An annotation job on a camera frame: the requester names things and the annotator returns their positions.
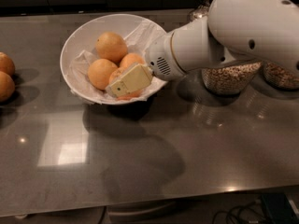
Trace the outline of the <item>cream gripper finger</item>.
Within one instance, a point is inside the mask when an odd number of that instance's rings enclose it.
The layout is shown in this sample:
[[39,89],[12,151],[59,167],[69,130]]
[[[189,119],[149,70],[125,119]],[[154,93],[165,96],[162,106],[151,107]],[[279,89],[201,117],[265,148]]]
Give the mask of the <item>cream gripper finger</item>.
[[106,92],[113,97],[120,97],[134,91],[147,88],[153,80],[151,70],[142,63],[133,63],[106,87]]

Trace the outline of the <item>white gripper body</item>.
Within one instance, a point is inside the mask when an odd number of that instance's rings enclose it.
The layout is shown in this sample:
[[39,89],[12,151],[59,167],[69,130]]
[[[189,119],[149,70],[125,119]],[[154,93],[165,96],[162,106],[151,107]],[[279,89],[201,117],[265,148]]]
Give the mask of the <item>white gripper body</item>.
[[178,79],[185,75],[173,53],[173,35],[174,33],[170,32],[158,37],[148,46],[145,53],[145,60],[153,74],[165,81]]

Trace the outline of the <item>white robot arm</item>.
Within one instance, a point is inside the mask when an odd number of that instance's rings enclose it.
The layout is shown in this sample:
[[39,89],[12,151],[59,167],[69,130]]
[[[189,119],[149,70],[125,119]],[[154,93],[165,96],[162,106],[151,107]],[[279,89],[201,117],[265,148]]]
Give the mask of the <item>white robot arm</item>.
[[208,13],[154,40],[106,87],[120,97],[192,70],[265,61],[294,75],[299,64],[299,8],[290,0],[213,0]]

